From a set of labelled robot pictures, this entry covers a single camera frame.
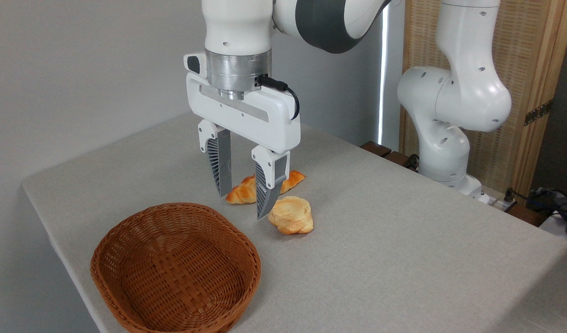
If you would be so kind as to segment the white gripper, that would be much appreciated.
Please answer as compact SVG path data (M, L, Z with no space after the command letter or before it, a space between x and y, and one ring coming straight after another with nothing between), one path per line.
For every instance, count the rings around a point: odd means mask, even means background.
M191 110L204 118L197 125L200 150L208 157L220 197L232 190L230 131L258 144L252 149L252 158L257 219L262 219L274 207L289 177L289 150L301 140L300 118L292 119L294 98L289 93L260 88L247 92L243 100L228 99L192 72L186 76L186 89Z

